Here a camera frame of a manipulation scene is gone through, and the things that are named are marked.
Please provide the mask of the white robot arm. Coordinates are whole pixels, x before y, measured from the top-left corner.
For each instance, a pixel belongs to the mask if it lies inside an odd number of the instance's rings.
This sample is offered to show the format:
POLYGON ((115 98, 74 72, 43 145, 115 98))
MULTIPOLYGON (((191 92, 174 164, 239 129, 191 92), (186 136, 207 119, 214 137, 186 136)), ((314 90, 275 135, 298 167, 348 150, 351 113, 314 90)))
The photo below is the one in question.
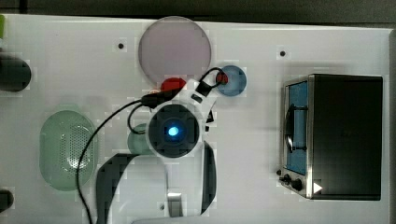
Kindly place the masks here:
POLYGON ((216 196, 217 174, 206 126, 218 95, 204 81, 148 94, 143 153, 118 153, 96 177, 95 224, 200 216, 216 196))

